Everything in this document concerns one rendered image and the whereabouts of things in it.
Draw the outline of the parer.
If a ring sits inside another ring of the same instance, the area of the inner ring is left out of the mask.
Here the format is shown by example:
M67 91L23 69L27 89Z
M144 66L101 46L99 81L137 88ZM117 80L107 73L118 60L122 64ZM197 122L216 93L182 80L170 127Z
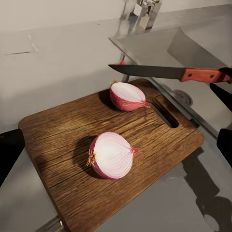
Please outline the parer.
M117 65L108 64L119 73L131 76L178 79L180 82L194 80L198 82L218 83L227 81L232 84L232 78L220 69L196 67L165 67L149 65Z

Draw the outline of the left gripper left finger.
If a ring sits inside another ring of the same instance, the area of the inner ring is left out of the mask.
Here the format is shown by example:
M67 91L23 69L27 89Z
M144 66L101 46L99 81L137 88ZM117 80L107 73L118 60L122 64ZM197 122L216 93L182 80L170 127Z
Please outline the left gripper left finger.
M25 147L21 129L0 134L0 187Z

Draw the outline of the cutting board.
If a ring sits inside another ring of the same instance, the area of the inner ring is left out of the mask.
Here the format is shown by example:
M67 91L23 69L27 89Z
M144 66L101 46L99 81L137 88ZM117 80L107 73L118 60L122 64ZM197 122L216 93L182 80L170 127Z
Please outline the cutting board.
M69 232L93 232L204 143L204 136L151 81L134 85L152 108L123 111L110 88L32 114L18 123L27 148ZM93 141L104 132L121 135L133 148L130 171L109 180L88 162Z

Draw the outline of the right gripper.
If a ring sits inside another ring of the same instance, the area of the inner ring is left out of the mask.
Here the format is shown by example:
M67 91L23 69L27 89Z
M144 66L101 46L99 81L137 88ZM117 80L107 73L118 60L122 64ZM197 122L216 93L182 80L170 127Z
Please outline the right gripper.
M224 68L220 68L220 70L232 78L231 68L224 67ZM210 83L209 85L210 85L210 88L215 92L215 94L221 99L221 101L224 102L225 105L232 111L232 94L218 87L214 83Z

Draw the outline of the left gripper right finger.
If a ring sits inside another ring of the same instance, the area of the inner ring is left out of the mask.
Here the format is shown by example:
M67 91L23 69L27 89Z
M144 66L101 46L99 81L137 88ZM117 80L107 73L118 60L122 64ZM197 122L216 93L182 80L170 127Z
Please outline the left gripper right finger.
M232 167L232 130L220 129L217 138L217 147Z

